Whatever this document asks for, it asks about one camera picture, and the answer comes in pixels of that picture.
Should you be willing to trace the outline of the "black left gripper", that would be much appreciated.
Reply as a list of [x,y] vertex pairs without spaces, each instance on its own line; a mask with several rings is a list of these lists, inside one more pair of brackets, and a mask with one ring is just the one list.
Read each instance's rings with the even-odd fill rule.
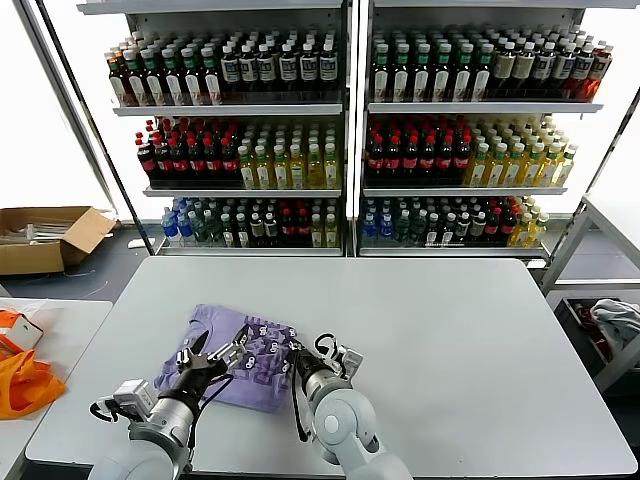
[[213,380],[225,375],[228,367],[235,367],[246,353],[249,326],[244,325],[233,339],[218,350],[200,356],[209,332],[205,330],[191,346],[185,345],[177,353],[178,379],[172,391],[192,403],[199,403]]

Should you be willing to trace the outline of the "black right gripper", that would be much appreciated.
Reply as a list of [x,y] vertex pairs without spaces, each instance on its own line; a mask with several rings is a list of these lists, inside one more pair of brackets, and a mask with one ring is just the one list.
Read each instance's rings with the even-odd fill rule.
[[318,371],[325,370],[324,361],[315,356],[316,350],[313,346],[308,346],[304,342],[291,340],[285,348],[282,372],[288,374],[294,370],[301,379],[308,379]]

